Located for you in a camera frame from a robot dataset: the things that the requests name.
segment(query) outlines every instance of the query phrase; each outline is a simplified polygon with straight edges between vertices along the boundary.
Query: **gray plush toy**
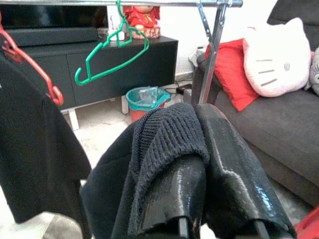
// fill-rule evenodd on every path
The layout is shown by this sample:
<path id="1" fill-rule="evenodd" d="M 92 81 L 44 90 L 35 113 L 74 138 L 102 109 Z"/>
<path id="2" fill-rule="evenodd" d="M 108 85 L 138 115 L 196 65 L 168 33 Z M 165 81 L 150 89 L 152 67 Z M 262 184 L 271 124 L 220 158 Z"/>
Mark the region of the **gray plush toy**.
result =
<path id="1" fill-rule="evenodd" d="M 319 96 L 319 47 L 315 51 L 315 56 L 309 72 L 309 83 L 314 92 Z"/>

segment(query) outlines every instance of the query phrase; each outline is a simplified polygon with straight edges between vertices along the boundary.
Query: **teal trash bin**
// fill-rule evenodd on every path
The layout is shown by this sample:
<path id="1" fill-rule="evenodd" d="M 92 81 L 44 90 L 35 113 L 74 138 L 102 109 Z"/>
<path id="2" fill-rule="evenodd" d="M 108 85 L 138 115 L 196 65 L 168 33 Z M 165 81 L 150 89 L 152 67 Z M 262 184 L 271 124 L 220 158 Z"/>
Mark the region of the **teal trash bin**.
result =
<path id="1" fill-rule="evenodd" d="M 126 99 L 129 103 L 132 122 L 135 122 L 148 111 L 164 108 L 165 102 L 170 101 L 170 94 L 157 87 L 138 87 L 128 91 Z"/>

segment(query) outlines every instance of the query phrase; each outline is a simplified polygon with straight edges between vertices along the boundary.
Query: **white cat pillow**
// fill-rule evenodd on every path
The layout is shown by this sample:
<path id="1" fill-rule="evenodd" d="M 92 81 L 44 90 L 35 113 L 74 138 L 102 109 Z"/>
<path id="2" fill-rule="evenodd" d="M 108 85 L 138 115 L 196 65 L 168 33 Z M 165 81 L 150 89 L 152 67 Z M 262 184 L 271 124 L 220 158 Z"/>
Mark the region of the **white cat pillow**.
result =
<path id="1" fill-rule="evenodd" d="M 245 73 L 259 95 L 276 97 L 306 85 L 311 50 L 300 18 L 249 29 L 243 46 Z"/>

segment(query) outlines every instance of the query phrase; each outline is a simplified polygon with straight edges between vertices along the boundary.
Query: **green hanger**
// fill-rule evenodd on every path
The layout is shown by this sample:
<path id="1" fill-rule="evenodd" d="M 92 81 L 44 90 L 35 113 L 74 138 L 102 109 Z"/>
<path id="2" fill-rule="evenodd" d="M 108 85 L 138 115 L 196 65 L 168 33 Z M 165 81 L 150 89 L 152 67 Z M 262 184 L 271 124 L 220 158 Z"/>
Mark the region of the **green hanger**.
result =
<path id="1" fill-rule="evenodd" d="M 104 43 L 99 43 L 94 49 L 93 51 L 91 51 L 91 53 L 87 56 L 87 58 L 85 59 L 85 65 L 86 65 L 86 70 L 87 70 L 87 74 L 88 74 L 88 78 L 83 80 L 83 81 L 80 81 L 79 79 L 79 76 L 82 72 L 82 68 L 79 67 L 77 69 L 77 71 L 75 72 L 75 82 L 77 85 L 79 86 L 83 86 L 83 85 L 86 85 L 88 83 L 90 83 L 91 81 L 94 81 L 96 79 L 99 79 L 103 76 L 106 76 L 108 74 L 111 74 L 115 71 L 118 71 L 124 67 L 126 67 L 127 65 L 131 64 L 133 61 L 135 61 L 137 58 L 139 58 L 144 52 L 146 52 L 149 47 L 150 47 L 150 41 L 148 40 L 148 38 L 144 35 L 143 32 L 141 31 L 138 31 L 135 27 L 132 27 L 129 25 L 128 21 L 126 20 L 124 14 L 122 13 L 122 10 L 121 10 L 121 0 L 117 0 L 117 5 L 118 5 L 118 12 L 119 12 L 119 15 L 122 17 L 122 21 L 121 21 L 121 24 L 120 24 L 120 28 L 113 32 L 112 34 L 110 34 L 108 36 L 108 38 L 106 39 L 106 41 Z M 126 28 L 128 29 L 129 33 L 130 33 L 130 39 L 128 41 L 125 41 L 125 42 L 122 42 L 120 43 L 119 41 L 119 32 L 121 32 L 123 30 L 123 26 L 126 26 Z M 132 57 L 130 60 L 118 65 L 118 66 L 115 66 L 109 70 L 106 70 L 104 72 L 101 72 L 99 74 L 96 74 L 94 76 L 91 76 L 91 66 L 90 66 L 90 61 L 91 59 L 93 58 L 93 56 L 95 56 L 95 54 L 102 48 L 105 48 L 107 45 L 110 44 L 110 41 L 111 41 L 111 37 L 113 37 L 114 35 L 117 36 L 117 40 L 116 40 L 116 44 L 117 44 L 117 47 L 123 47 L 123 46 L 126 46 L 126 45 L 129 45 L 131 44 L 132 42 L 132 39 L 133 39 L 133 36 L 132 36 L 132 32 L 135 31 L 138 35 L 142 35 L 144 37 L 144 49 L 142 51 L 140 51 L 136 56 Z"/>

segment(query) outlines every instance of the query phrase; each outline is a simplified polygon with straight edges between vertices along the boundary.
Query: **red pillow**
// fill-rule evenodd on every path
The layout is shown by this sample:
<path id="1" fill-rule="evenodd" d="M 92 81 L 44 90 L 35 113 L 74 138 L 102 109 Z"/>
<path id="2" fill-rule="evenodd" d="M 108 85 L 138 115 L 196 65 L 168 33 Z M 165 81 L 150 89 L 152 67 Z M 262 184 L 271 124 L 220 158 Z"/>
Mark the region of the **red pillow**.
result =
<path id="1" fill-rule="evenodd" d="M 238 111 L 245 109 L 259 96 L 245 75 L 243 39 L 219 45 L 214 73 Z"/>

